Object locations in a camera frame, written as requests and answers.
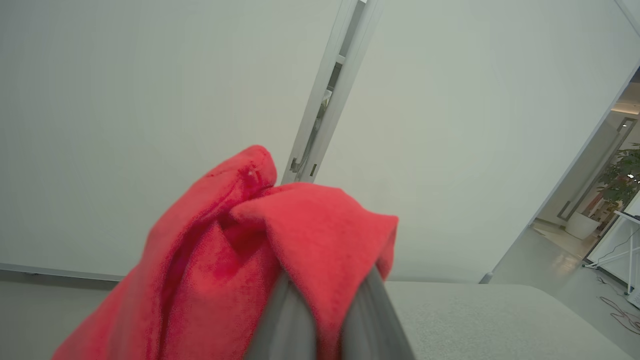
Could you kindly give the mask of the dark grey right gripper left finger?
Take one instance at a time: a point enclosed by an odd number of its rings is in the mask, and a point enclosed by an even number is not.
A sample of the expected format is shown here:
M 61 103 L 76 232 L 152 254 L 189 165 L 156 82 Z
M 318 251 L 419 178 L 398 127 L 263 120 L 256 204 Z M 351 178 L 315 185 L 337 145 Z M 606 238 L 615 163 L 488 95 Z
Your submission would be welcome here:
M 316 360 L 314 317 L 290 276 L 282 271 L 243 360 Z

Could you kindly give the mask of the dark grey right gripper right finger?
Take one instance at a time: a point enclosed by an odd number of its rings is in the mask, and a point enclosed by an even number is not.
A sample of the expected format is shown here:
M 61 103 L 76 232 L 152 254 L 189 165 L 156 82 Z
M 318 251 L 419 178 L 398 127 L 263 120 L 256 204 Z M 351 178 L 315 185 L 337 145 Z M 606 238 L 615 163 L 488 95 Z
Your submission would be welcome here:
M 343 322 L 342 360 L 416 360 L 376 266 L 359 285 Z

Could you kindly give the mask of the red and white garment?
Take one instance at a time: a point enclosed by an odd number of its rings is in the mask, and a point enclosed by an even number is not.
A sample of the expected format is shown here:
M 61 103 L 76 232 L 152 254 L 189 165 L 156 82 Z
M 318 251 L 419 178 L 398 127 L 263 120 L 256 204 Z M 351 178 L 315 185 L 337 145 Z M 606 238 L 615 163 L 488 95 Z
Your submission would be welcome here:
M 277 178 L 260 145 L 199 178 L 52 360 L 241 360 L 281 271 L 315 319 L 318 360 L 340 360 L 359 285 L 393 267 L 399 219 L 338 187 Z

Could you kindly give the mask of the grey fabric sofa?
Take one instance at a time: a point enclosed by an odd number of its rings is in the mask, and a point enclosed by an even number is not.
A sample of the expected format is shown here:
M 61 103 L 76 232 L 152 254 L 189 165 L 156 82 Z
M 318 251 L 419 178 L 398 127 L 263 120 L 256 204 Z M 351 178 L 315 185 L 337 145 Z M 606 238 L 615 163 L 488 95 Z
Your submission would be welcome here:
M 528 285 L 388 281 L 417 360 L 634 360 Z

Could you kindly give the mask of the white plant pot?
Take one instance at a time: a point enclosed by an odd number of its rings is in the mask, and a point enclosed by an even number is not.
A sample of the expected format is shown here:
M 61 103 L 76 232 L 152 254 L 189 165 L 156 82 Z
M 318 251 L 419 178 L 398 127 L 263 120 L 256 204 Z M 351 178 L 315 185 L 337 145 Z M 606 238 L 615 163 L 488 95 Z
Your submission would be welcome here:
M 601 223 L 596 219 L 574 212 L 568 219 L 565 231 L 579 240 L 587 239 Z

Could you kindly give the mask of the white stand with legs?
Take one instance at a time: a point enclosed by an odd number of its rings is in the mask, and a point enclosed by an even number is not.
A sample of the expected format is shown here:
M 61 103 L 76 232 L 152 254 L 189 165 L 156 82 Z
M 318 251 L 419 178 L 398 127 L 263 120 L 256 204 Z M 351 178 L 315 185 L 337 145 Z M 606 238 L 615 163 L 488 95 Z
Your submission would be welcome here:
M 640 289 L 640 192 L 624 210 L 615 212 L 612 225 L 586 261 L 626 284 L 627 292 Z

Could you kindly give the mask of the green potted plant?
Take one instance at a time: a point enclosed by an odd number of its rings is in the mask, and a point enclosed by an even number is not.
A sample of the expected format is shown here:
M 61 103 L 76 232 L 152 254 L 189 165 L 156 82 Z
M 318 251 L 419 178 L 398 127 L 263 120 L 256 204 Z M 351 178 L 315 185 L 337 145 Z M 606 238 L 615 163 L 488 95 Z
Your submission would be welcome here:
M 626 207 L 640 192 L 640 143 L 618 150 L 614 162 L 608 165 L 597 180 L 602 199 L 609 204 Z

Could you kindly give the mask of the grey partition bottom rail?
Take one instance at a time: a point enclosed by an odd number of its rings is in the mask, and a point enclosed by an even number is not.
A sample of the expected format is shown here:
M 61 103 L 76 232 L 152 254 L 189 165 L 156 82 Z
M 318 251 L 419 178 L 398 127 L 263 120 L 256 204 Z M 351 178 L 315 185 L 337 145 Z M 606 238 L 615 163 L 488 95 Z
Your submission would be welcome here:
M 101 273 L 71 271 L 68 269 L 52 269 L 52 268 L 39 268 L 36 266 L 25 266 L 18 264 L 0 263 L 0 271 L 8 272 L 20 272 L 31 275 L 46 275 L 55 277 L 75 278 L 82 280 L 95 280 L 95 281 L 122 281 L 125 276 L 122 275 L 108 275 Z

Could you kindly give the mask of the grey double partition post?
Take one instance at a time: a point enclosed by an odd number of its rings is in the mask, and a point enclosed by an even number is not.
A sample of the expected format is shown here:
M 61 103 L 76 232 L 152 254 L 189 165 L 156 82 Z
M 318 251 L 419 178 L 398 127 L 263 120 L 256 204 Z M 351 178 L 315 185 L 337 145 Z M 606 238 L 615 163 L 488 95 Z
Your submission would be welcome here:
M 281 184 L 313 183 L 387 0 L 340 0 Z

